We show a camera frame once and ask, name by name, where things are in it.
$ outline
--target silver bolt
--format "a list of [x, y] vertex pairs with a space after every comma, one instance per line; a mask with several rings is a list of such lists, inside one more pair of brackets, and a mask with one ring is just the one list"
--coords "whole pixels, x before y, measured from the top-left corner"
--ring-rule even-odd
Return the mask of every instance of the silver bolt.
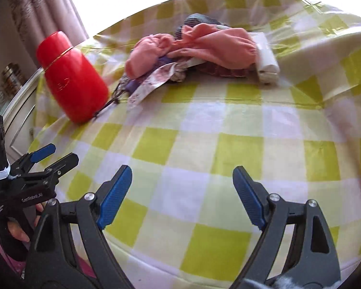
[[50, 205], [50, 206], [53, 206], [53, 205], [56, 204], [56, 202], [57, 202], [56, 199], [49, 199], [48, 202], [47, 202], [47, 204]]
[[309, 206], [311, 206], [312, 208], [315, 208], [318, 205], [316, 200], [309, 200]]
[[88, 192], [84, 195], [84, 200], [91, 201], [95, 198], [95, 194], [92, 192]]
[[272, 200], [274, 202], [278, 202], [280, 199], [280, 196], [276, 193], [272, 193], [269, 197], [270, 197], [270, 200]]

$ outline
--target metal canister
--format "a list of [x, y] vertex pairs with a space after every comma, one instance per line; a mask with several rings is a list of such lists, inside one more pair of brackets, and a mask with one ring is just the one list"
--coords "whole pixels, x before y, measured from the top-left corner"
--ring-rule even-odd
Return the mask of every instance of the metal canister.
[[10, 63], [2, 71], [3, 76], [3, 90], [9, 99], [20, 91], [21, 87], [27, 82], [21, 73], [18, 64]]

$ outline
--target finger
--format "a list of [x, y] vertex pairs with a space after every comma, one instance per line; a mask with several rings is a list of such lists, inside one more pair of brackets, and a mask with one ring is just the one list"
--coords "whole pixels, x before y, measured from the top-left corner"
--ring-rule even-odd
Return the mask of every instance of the finger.
[[39, 203], [39, 204], [36, 204], [36, 209], [37, 209], [39, 212], [43, 212], [44, 207], [42, 206], [41, 203]]
[[27, 234], [22, 230], [22, 228], [15, 222], [8, 222], [8, 230], [10, 231], [12, 237], [17, 240], [29, 242], [30, 238]]
[[40, 215], [36, 216], [35, 218], [35, 227], [37, 226], [37, 224], [39, 223], [39, 220], [40, 220]]

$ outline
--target yellow and white tablecloth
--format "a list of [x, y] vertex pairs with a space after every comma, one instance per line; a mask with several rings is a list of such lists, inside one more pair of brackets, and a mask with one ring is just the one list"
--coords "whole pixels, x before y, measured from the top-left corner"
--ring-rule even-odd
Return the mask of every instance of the yellow and white tablecloth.
[[[285, 200], [318, 200], [341, 268], [355, 264], [361, 259], [361, 18], [305, 0], [170, 0], [78, 47], [112, 91], [141, 37], [172, 33], [192, 13], [264, 32], [281, 67], [278, 85], [194, 72], [131, 111], [123, 100], [77, 126], [42, 77], [40, 133], [30, 151], [48, 143], [57, 151], [36, 168], [78, 154], [79, 166], [57, 186], [61, 201], [95, 192], [122, 164], [132, 168], [132, 186], [105, 236], [137, 289], [230, 286], [260, 236], [232, 184], [237, 165]], [[292, 232], [287, 227], [273, 275]]]

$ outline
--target pink curtain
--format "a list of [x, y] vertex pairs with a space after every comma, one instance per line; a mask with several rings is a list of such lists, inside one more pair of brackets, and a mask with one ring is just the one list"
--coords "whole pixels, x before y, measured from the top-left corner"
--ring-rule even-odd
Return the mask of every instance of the pink curtain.
[[36, 49], [52, 33], [64, 32], [75, 46], [88, 38], [72, 0], [9, 0], [20, 38], [37, 66]]

